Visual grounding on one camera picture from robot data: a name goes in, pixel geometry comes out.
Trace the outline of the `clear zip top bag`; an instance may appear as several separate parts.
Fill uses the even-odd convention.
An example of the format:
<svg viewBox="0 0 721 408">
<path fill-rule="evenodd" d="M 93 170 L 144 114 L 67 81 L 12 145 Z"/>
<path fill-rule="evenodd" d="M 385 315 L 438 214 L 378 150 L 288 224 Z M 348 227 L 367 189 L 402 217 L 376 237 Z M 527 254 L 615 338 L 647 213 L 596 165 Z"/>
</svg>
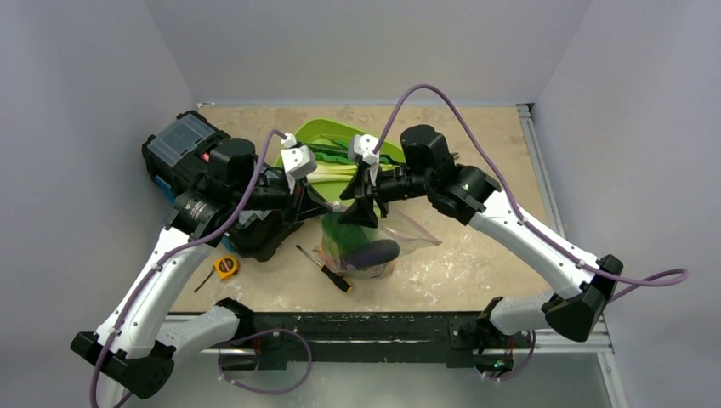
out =
<svg viewBox="0 0 721 408">
<path fill-rule="evenodd" d="M 370 280 L 390 275 L 398 258 L 437 247 L 441 240 L 403 212 L 380 218 L 378 227 L 341 224 L 345 206 L 321 216 L 321 261 L 344 278 Z"/>
</svg>

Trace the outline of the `purple eggplant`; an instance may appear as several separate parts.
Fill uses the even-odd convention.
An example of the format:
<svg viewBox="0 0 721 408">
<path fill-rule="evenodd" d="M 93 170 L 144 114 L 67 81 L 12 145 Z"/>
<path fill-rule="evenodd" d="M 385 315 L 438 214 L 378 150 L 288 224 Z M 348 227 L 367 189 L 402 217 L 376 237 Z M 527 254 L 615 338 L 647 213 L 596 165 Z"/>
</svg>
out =
<svg viewBox="0 0 721 408">
<path fill-rule="evenodd" d="M 368 269 L 394 261 L 399 256 L 399 244 L 394 240 L 382 239 L 370 242 L 353 252 L 346 253 L 342 260 L 346 267 Z"/>
</svg>

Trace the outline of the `green bok choy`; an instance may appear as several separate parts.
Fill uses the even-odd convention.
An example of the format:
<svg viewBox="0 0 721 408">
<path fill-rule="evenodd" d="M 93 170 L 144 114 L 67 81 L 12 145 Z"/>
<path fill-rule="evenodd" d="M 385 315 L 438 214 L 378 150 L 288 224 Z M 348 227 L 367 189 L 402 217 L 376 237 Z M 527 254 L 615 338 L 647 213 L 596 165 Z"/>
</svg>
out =
<svg viewBox="0 0 721 408">
<path fill-rule="evenodd" d="M 378 238 L 378 231 L 352 224 L 340 224 L 340 212 L 331 212 L 321 218 L 321 245 L 323 254 L 339 264 L 344 264 L 342 257 Z"/>
</svg>

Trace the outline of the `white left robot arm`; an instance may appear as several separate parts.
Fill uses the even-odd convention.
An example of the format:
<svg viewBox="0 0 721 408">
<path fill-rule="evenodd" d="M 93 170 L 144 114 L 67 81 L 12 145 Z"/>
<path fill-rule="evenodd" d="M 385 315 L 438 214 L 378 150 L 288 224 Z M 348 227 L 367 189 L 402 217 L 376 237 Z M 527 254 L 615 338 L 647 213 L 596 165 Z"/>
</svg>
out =
<svg viewBox="0 0 721 408">
<path fill-rule="evenodd" d="M 111 315 L 93 331 L 81 331 L 71 349 L 93 368 L 89 403 L 99 406 L 99 380 L 122 391 L 111 403 L 146 400 L 170 378 L 175 366 L 202 350 L 228 343 L 241 348 L 259 337 L 254 314 L 226 298 L 171 330 L 165 318 L 192 273 L 238 222 L 246 209 L 281 213 L 295 222 L 327 213 L 329 206 L 308 182 L 316 169 L 310 148 L 290 133 L 282 139 L 283 168 L 262 182 L 264 150 L 245 139 L 227 139 L 210 152 L 207 170 L 178 195 L 156 246 Z"/>
</svg>

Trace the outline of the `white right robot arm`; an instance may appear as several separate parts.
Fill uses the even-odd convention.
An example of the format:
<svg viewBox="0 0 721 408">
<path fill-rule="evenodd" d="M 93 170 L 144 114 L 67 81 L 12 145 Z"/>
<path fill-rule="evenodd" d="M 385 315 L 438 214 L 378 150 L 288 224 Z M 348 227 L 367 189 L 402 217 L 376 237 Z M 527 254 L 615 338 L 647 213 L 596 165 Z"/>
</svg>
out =
<svg viewBox="0 0 721 408">
<path fill-rule="evenodd" d="M 511 202 L 498 178 L 475 166 L 457 164 L 446 138 L 429 125 L 416 125 L 401 137 L 403 165 L 380 169 L 378 138 L 356 134 L 348 157 L 357 169 L 341 199 L 351 206 L 341 224 L 377 228 L 389 203 L 424 196 L 439 213 L 500 243 L 533 268 L 552 293 L 526 299 L 503 298 L 488 306 L 477 324 L 480 340 L 497 346 L 523 330 L 551 328 L 575 342 L 586 341 L 610 302 L 623 264 L 570 244 Z"/>
</svg>

